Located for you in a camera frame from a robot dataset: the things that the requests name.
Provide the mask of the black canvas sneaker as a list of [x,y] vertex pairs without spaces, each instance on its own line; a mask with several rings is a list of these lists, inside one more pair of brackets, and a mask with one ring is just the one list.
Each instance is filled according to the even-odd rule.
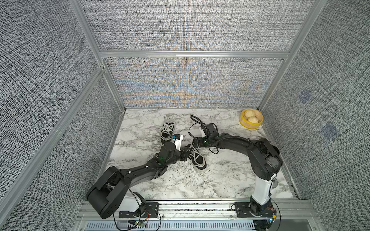
[[205,172],[207,170],[207,162],[203,155],[192,145],[189,146],[190,153],[188,159],[194,166],[195,171],[198,173]]
[[160,130],[160,139],[162,144],[171,141],[172,136],[174,135],[175,126],[176,124],[174,121],[165,121],[163,123]]

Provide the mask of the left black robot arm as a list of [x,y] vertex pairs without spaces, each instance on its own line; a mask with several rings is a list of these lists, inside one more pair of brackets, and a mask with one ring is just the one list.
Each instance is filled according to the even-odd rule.
[[174,143],[167,142],[143,165],[129,169],[109,167],[87,192],[86,198],[99,216],[106,219],[118,210],[132,186],[162,176],[169,165],[187,161],[192,152],[190,146],[178,150]]

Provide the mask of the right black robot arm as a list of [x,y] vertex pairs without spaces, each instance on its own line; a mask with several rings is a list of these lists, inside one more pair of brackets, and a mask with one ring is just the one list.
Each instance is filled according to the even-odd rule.
[[201,137],[193,138],[196,148],[227,149],[246,155],[256,176],[256,184],[250,203],[249,213],[260,217],[271,207],[271,188],[273,180],[283,165],[279,149],[266,138],[251,140],[228,133],[219,133],[215,124],[201,125]]

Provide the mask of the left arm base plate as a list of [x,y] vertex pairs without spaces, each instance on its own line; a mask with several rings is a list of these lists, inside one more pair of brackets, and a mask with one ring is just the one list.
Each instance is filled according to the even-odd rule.
[[157,218],[159,203],[142,204],[135,212],[120,211],[119,218]]

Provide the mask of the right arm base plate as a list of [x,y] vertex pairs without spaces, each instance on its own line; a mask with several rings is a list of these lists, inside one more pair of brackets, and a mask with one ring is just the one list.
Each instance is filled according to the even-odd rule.
[[276,218],[277,215],[270,201],[262,206],[255,202],[236,202],[234,207],[238,218]]

